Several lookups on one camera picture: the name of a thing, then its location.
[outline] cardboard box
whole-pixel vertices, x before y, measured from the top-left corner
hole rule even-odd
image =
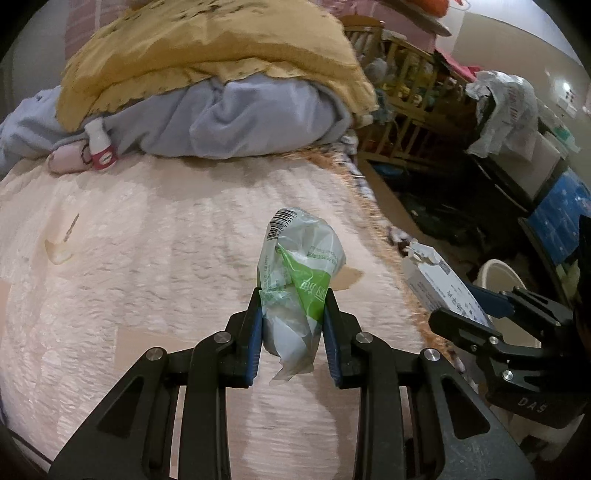
[[[412,242],[402,269],[410,289],[433,312],[444,307],[470,320],[494,328],[464,282],[433,247]]]

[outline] wooden crib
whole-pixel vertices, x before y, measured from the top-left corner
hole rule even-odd
[[[393,118],[358,130],[359,156],[412,170],[449,171],[476,125],[476,103],[466,96],[465,79],[437,54],[398,38],[382,41],[382,31],[376,24],[367,25],[365,18],[343,18],[345,35],[363,67],[380,55],[385,58],[389,73],[375,87],[385,92]],[[361,31],[366,38],[360,42]]]

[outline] folded blanket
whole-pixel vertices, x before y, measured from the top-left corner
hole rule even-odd
[[[319,82],[352,113],[377,108],[342,25],[307,0],[157,0],[99,30],[70,59],[57,118],[72,132],[133,99],[257,72]]]
[[[0,125],[0,178],[21,158],[40,158],[86,138],[56,120],[60,87],[23,100]],[[223,85],[208,79],[155,95],[105,117],[119,155],[131,150],[165,157],[223,159],[283,153],[337,141],[351,123],[328,88],[262,73]]]

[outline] pink bottle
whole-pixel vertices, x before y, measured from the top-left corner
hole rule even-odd
[[[90,156],[95,170],[105,170],[117,162],[117,153],[103,124],[102,117],[88,122],[84,130],[89,139]]]

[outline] plastic bag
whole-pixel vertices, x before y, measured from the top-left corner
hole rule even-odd
[[[478,122],[482,121],[490,94],[495,100],[495,110],[482,129],[480,138],[466,152],[486,158],[491,153],[498,155],[505,145],[531,161],[538,132],[538,102],[534,88],[527,80],[502,72],[478,72],[476,77],[477,81],[466,85],[466,93],[478,100]]]
[[[314,370],[330,279],[345,264],[343,247],[324,220],[282,208],[267,226],[257,267],[263,343],[281,358],[274,380]]]

